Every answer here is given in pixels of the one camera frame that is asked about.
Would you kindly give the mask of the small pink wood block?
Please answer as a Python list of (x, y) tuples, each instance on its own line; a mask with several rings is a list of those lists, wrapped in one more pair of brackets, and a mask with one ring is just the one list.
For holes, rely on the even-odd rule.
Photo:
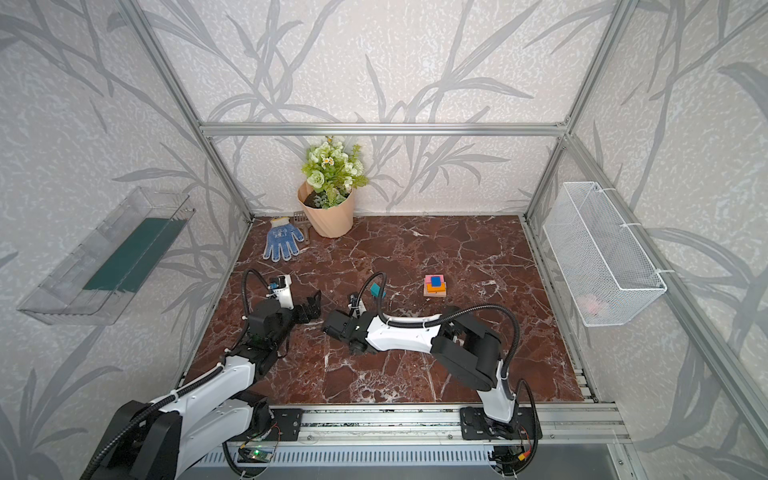
[(444, 284), (445, 284), (445, 280), (444, 280), (444, 277), (442, 276), (442, 277), (443, 277), (443, 284), (442, 284), (441, 286), (439, 286), (439, 287), (433, 287), (433, 286), (431, 285), (431, 283), (430, 283), (430, 278), (431, 278), (432, 276), (442, 276), (442, 275), (428, 275), (428, 276), (426, 276), (426, 277), (425, 277), (425, 284), (426, 284), (426, 285), (428, 285), (430, 288), (442, 288), (442, 287), (444, 286)]

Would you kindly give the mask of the orange wood block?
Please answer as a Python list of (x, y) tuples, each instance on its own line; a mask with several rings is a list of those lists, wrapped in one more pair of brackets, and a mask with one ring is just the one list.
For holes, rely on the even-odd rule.
[(447, 288), (445, 285), (442, 288), (430, 288), (425, 284), (424, 293), (427, 296), (445, 296), (447, 293)]

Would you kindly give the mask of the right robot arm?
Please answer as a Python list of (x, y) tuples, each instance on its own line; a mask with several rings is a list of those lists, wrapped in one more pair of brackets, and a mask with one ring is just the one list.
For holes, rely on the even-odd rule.
[[(513, 339), (506, 354), (502, 353), (500, 335), (475, 317), (482, 310), (499, 312), (512, 321)], [(518, 392), (509, 385), (520, 327), (514, 314), (503, 306), (450, 307), (439, 315), (419, 318), (388, 316), (354, 307), (349, 313), (331, 312), (322, 330), (355, 354), (402, 350), (431, 355), (481, 400), (480, 407), (459, 410), (465, 440), (505, 439), (535, 444), (541, 439), (538, 413), (533, 406), (520, 407)]]

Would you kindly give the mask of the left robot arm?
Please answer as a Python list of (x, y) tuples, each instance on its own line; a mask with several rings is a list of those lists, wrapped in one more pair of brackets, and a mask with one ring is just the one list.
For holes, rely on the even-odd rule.
[(252, 391), (279, 359), (292, 329), (321, 315), (322, 296), (295, 305), (287, 288), (245, 309), (235, 345), (192, 382), (151, 402), (129, 401), (110, 421), (85, 479), (176, 479), (215, 447), (261, 439), (278, 426), (266, 397)]

